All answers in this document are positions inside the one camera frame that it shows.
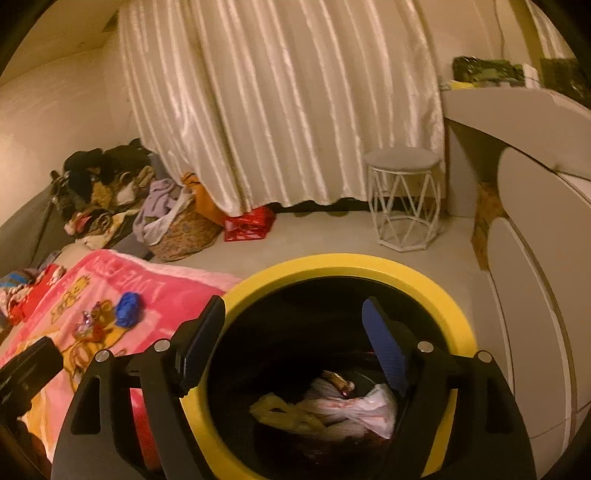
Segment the red shiny wrapper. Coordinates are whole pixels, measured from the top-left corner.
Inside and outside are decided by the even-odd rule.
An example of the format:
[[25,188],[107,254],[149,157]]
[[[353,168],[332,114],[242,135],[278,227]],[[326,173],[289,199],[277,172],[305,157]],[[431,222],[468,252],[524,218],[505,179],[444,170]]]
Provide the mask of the red shiny wrapper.
[[76,325],[73,337],[81,342],[102,342],[112,330],[115,321],[113,303],[98,301],[89,311],[82,312],[82,321]]

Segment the blue wrapper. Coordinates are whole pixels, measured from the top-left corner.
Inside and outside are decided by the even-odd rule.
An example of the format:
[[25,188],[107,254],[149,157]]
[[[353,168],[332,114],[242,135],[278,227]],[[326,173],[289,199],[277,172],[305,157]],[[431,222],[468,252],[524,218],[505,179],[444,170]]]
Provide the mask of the blue wrapper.
[[115,325],[120,328],[133,328],[139,321],[142,300],[135,292],[125,292],[115,306]]

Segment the white plastic trash bag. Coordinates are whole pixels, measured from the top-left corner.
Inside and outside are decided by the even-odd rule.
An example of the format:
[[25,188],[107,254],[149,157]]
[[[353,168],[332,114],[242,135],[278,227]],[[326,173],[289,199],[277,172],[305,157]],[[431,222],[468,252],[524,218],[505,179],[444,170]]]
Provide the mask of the white plastic trash bag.
[[394,434],[397,401],[386,384],[375,384],[366,395],[346,397],[325,379],[315,379],[297,403],[321,421],[318,439],[332,443],[363,439],[372,433],[385,440]]

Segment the yellow rimmed trash bin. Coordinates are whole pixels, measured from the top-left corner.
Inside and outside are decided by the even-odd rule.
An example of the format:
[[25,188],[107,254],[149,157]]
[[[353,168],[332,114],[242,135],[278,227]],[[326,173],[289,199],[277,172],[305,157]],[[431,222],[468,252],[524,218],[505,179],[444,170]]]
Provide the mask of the yellow rimmed trash bin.
[[283,262],[224,294],[221,337],[197,388],[182,400],[197,444],[217,479],[317,479],[317,468],[270,455],[287,444],[254,440],[247,407],[264,393],[294,397],[325,364],[369,343],[362,305],[384,311],[419,337],[471,357],[477,342],[464,312],[435,281],[381,257],[334,253]]

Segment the red patterned cloth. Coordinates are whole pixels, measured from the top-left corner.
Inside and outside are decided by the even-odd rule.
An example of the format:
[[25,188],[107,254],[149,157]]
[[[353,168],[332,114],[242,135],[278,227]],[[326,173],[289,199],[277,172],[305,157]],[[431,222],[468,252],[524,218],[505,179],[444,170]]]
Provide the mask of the red patterned cloth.
[[1,314],[13,326],[26,321],[66,269],[49,264],[43,270],[21,269],[1,278]]

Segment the pink football bear blanket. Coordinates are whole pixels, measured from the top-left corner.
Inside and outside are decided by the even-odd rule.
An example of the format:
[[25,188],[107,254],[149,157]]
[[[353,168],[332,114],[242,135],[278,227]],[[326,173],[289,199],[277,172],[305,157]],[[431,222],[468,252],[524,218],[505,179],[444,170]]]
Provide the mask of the pink football bear blanket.
[[[26,321],[9,339],[1,361],[7,363],[41,337],[49,337],[63,357],[63,369],[32,400],[24,416],[28,430],[54,455],[59,431],[83,374],[103,349],[115,356],[140,353],[153,342],[169,338],[184,321],[197,318],[209,298],[223,295],[238,280],[229,275],[187,267],[159,265],[112,250],[98,250],[67,267]],[[133,328],[114,324],[102,342],[73,337],[82,312],[96,302],[115,306],[125,292],[141,296],[138,323]]]

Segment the pile of dark clothes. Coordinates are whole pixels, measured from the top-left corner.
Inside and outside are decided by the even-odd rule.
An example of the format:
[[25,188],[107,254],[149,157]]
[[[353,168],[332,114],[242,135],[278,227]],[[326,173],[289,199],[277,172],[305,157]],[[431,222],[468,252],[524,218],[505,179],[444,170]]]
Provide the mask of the pile of dark clothes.
[[77,151],[51,172],[51,200],[64,230],[91,250],[111,248],[132,224],[157,179],[156,157],[138,139],[109,150]]

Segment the patterned laundry basket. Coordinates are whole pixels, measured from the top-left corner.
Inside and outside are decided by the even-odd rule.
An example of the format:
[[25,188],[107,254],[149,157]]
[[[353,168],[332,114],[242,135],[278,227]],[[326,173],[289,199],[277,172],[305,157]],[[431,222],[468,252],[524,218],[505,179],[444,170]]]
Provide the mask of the patterned laundry basket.
[[178,261],[211,246],[221,232],[221,225],[197,213],[191,200],[174,215],[160,241],[148,249],[159,260]]

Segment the lilac garment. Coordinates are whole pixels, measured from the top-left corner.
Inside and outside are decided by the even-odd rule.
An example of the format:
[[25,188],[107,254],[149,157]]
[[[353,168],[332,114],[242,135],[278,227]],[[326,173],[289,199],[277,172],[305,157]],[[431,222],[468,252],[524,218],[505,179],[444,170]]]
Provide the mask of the lilac garment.
[[155,180],[134,220],[133,233],[146,246],[157,244],[176,215],[191,201],[187,187],[181,187],[172,179]]

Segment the orange cloth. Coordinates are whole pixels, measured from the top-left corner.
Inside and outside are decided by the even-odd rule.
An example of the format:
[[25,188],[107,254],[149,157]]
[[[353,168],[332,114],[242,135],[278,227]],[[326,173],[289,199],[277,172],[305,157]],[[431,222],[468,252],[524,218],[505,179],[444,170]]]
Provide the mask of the orange cloth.
[[185,172],[181,177],[181,181],[193,196],[195,212],[216,225],[223,227],[226,214],[217,207],[211,195],[209,195],[204,187],[204,184],[200,182],[200,179],[194,173]]

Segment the red plastic bag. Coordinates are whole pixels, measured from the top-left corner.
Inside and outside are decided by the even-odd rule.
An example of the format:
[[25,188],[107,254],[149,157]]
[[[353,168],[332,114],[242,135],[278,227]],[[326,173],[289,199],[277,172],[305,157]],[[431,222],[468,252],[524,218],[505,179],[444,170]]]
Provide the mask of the red plastic bag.
[[274,220],[276,213],[269,206],[257,207],[242,216],[226,217],[224,241],[263,240],[273,227]]

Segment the white vanity dresser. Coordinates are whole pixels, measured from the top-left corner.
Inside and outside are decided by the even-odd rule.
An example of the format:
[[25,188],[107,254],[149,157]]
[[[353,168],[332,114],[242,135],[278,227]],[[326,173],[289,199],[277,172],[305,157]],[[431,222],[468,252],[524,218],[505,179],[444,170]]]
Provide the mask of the white vanity dresser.
[[483,181],[503,208],[473,287],[477,342],[503,370],[545,474],[590,411],[590,112],[546,89],[442,100],[450,213],[473,215]]

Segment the dark cosmetic bag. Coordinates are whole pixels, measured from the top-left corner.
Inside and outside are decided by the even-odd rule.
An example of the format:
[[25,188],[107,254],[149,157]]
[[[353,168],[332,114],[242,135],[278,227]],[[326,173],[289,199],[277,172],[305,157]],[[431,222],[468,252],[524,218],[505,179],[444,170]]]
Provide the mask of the dark cosmetic bag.
[[452,72],[456,81],[472,84],[506,82],[517,87],[525,85],[523,70],[503,59],[484,60],[469,56],[455,57],[452,62]]

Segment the black storage box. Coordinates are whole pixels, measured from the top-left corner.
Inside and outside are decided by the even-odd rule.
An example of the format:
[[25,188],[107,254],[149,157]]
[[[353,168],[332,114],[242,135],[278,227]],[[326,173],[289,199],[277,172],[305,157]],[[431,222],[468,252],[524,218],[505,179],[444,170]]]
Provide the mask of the black storage box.
[[586,108],[590,108],[590,81],[575,58],[542,58],[540,60],[542,83],[567,96]]

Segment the cream satin curtain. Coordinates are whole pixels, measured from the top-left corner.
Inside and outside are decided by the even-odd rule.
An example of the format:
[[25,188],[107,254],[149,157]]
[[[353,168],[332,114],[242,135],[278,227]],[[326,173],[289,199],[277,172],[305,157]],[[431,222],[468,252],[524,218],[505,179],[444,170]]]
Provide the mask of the cream satin curtain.
[[363,200],[368,152],[443,150],[412,1],[128,1],[118,35],[142,143],[229,215]]

